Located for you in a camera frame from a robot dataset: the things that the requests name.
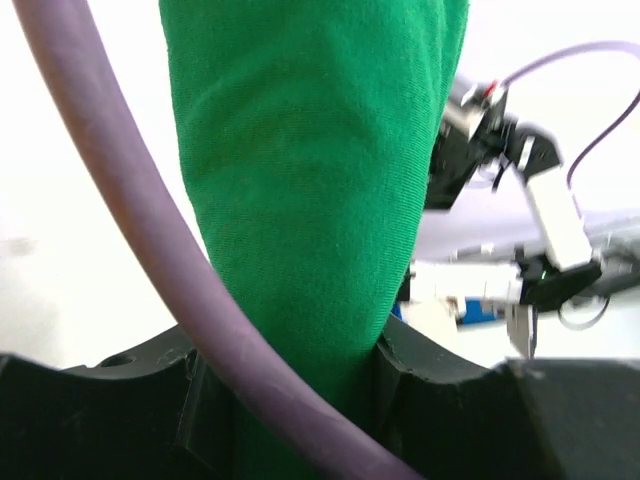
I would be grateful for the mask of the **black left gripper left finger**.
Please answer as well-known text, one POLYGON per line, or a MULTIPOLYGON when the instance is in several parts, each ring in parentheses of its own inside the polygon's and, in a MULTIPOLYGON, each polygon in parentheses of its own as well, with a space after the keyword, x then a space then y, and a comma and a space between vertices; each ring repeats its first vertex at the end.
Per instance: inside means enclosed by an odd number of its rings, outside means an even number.
POLYGON ((226 479, 230 393, 178 327, 93 368, 1 357, 4 479, 226 479))

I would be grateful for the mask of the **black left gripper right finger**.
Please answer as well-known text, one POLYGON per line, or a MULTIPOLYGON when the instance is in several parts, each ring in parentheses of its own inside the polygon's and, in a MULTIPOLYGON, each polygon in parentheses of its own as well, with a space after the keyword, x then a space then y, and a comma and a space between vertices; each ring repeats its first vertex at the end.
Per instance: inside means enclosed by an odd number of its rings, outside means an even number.
POLYGON ((375 352, 376 438, 429 479, 635 479, 639 365, 487 369, 390 318, 375 352))

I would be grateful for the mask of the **green t-shirt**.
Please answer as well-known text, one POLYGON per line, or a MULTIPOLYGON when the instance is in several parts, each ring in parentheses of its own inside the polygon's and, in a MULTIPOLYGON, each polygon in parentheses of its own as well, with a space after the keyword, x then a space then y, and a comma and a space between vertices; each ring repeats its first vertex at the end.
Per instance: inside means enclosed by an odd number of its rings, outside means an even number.
POLYGON ((465 1, 163 1, 181 171, 245 315, 372 423, 371 352, 414 250, 465 1))

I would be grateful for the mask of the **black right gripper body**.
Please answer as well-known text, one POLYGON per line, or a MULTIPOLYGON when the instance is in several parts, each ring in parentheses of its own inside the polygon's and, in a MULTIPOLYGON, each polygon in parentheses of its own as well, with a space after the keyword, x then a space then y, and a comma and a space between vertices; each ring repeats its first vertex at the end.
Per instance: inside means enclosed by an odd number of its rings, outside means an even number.
POLYGON ((475 171, 499 158, 506 150, 511 120, 503 118, 500 127, 480 133, 467 141, 456 130, 448 135, 438 132, 429 167, 426 210, 449 210, 475 171))

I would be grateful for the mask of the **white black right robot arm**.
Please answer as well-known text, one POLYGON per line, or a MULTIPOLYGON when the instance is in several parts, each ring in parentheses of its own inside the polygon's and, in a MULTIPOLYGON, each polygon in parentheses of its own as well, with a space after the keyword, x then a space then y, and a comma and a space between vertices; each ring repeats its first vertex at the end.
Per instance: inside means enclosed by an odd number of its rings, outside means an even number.
POLYGON ((608 301, 639 284, 639 250, 627 244, 593 245, 575 201, 573 176, 578 156, 563 167, 555 139, 537 127, 521 125, 496 107, 475 105, 479 119, 459 126, 457 107, 445 111, 432 153, 424 208, 450 210, 462 190, 488 165, 487 187, 497 190, 507 170, 523 186, 543 239, 536 250, 519 246, 511 255, 485 248, 459 251, 431 268, 437 297, 475 299, 511 325, 524 317, 535 328, 540 313, 559 313, 577 299, 608 301))

